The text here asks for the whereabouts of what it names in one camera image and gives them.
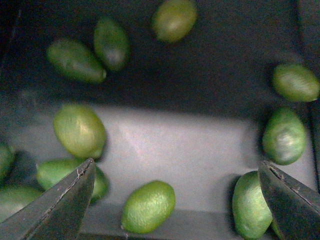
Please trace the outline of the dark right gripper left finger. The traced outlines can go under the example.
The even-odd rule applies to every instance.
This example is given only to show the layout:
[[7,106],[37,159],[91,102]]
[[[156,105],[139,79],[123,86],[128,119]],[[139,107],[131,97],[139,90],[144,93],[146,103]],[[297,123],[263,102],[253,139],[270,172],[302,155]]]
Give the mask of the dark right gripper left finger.
[[40,197],[0,224],[2,240],[76,240],[90,205],[96,165],[85,160]]

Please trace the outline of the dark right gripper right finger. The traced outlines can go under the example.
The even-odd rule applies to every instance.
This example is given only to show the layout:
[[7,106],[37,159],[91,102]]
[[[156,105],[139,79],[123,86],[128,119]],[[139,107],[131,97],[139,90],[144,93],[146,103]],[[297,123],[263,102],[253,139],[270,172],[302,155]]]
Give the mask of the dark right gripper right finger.
[[263,160],[258,168],[263,197],[284,240],[320,238],[320,194]]

